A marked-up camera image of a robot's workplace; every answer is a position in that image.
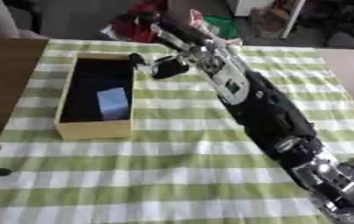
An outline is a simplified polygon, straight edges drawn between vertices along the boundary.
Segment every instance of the green striped tablecloth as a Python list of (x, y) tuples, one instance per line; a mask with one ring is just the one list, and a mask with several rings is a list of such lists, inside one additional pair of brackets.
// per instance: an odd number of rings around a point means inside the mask
[[(199, 71), (135, 78), (131, 140), (62, 142), (53, 116), (72, 56), (160, 45), (51, 40), (0, 136), (0, 223), (327, 223), (248, 140)], [(326, 149), (354, 157), (354, 102), (309, 48), (243, 47), (314, 122)]]

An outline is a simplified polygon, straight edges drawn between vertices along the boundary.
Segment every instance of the cardboard box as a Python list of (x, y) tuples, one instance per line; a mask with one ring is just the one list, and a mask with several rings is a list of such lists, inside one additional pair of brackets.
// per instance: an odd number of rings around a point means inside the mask
[[(54, 123), (63, 139), (129, 137), (133, 127), (135, 69), (128, 55), (81, 53), (73, 59)], [(123, 88), (128, 112), (118, 120), (104, 121), (97, 93)]]

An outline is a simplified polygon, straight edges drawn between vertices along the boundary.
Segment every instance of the robotic arm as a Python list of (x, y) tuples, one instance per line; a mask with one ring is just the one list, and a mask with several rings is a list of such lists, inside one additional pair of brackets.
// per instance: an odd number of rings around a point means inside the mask
[(326, 152), (314, 125), (284, 93), (250, 69), (231, 45), (208, 38), (205, 31), (183, 31), (161, 18), (152, 30), (179, 51), (156, 61), (153, 78), (184, 73), (189, 65), (198, 67), (235, 121), (309, 192), (316, 207), (333, 223), (354, 223), (354, 158), (340, 163)]

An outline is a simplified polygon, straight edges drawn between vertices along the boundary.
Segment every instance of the wooden table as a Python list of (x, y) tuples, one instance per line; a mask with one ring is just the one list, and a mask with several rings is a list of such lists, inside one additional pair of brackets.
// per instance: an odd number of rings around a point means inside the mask
[(0, 39), (0, 132), (46, 43), (47, 40)]

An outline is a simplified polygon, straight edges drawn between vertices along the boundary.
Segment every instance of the red bag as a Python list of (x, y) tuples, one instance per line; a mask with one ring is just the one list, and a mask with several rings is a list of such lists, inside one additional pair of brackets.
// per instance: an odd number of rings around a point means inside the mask
[(113, 30), (117, 35), (135, 42), (150, 43), (155, 40), (149, 24), (140, 24), (137, 14), (140, 12), (157, 14), (167, 11), (166, 0), (144, 0), (134, 4), (128, 12), (115, 18), (112, 22)]

